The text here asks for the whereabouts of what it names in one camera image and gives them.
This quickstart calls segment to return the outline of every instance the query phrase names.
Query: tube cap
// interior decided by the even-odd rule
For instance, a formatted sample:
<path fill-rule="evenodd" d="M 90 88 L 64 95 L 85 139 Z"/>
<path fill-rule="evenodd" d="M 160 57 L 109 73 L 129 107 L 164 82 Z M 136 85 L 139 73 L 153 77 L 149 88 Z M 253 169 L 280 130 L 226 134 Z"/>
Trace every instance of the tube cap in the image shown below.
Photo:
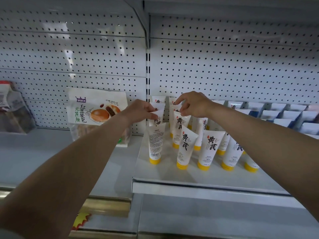
<path fill-rule="evenodd" d="M 179 164 L 178 162 L 176 163 L 176 165 L 177 165 L 177 167 L 178 167 L 179 169 L 182 169 L 182 170 L 185 170 L 185 169 L 187 169 L 187 167 L 188 167 L 188 165 L 181 165 L 181 164 Z"/>
<path fill-rule="evenodd" d="M 226 151 L 222 151 L 222 150 L 217 149 L 217 152 L 216 152 L 216 153 L 217 153 L 218 155 L 221 155 L 221 156 L 222 156 L 222 155 L 225 154 L 225 152 L 226 152 Z"/>
<path fill-rule="evenodd" d="M 224 162 L 221 162 L 221 167 L 227 171 L 233 171 L 234 170 L 234 167 L 230 167 L 226 164 L 224 164 Z"/>
<path fill-rule="evenodd" d="M 200 151 L 200 146 L 194 146 L 194 150 L 196 150 L 196 151 Z"/>
<path fill-rule="evenodd" d="M 258 169 L 256 169 L 256 168 L 253 168 L 253 167 L 249 166 L 246 162 L 245 162 L 245 164 L 244 164 L 244 167 L 245 167 L 245 169 L 246 169 L 247 171 L 252 172 L 252 173 L 257 172 L 257 170 L 258 170 Z"/>
<path fill-rule="evenodd" d="M 173 148 L 179 149 L 179 144 L 173 143 Z"/>
<path fill-rule="evenodd" d="M 209 166 L 203 166 L 200 164 L 199 161 L 197 161 L 197 167 L 199 167 L 201 170 L 204 170 L 204 171 L 209 170 Z"/>
<path fill-rule="evenodd" d="M 160 159 L 154 160 L 150 158 L 150 163 L 151 164 L 159 164 L 160 163 Z"/>

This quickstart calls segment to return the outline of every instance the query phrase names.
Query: right arm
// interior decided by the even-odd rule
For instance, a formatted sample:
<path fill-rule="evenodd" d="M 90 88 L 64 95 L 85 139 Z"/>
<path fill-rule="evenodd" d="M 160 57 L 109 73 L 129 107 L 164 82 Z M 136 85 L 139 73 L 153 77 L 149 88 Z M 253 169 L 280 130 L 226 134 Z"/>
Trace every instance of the right arm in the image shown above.
<path fill-rule="evenodd" d="M 235 111 L 197 92 L 182 94 L 182 116 L 207 117 L 319 221 L 319 140 Z"/>

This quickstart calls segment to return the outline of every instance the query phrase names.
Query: purple crown logo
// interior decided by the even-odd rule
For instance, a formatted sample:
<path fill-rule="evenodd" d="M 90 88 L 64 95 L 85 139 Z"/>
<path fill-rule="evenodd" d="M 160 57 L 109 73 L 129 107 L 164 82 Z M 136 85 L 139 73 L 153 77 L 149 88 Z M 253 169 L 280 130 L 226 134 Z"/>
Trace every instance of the purple crown logo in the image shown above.
<path fill-rule="evenodd" d="M 86 97 L 84 97 L 84 99 L 82 97 L 80 97 L 80 98 L 75 97 L 75 98 L 77 99 L 77 102 L 86 103 Z"/>

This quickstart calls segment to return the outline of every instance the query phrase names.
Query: food package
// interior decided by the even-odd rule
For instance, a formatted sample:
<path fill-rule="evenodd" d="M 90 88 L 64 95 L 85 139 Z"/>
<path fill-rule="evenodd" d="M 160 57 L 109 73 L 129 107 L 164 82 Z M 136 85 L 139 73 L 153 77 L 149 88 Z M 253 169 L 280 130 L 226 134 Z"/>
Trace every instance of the food package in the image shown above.
<path fill-rule="evenodd" d="M 0 80 L 0 132 L 27 134 L 35 122 L 21 93 L 11 86 L 11 82 Z"/>
<path fill-rule="evenodd" d="M 67 88 L 69 102 L 66 107 L 73 140 L 89 133 L 127 107 L 125 92 L 99 89 Z M 126 128 L 117 147 L 127 147 L 130 128 Z"/>

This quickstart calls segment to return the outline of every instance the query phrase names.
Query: hand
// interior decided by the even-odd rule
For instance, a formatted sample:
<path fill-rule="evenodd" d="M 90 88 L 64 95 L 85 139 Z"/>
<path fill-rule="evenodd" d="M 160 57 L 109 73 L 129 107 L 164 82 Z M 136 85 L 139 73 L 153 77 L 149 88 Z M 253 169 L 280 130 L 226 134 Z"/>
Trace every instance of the hand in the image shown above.
<path fill-rule="evenodd" d="M 208 107 L 214 104 L 214 102 L 208 99 L 203 93 L 195 91 L 182 94 L 175 101 L 175 104 L 180 104 L 183 100 L 185 100 L 185 102 L 180 109 L 182 116 L 207 117 Z"/>
<path fill-rule="evenodd" d="M 158 116 L 151 113 L 154 111 L 154 107 L 149 102 L 136 99 L 118 115 L 124 116 L 129 126 L 144 119 L 156 120 Z"/>

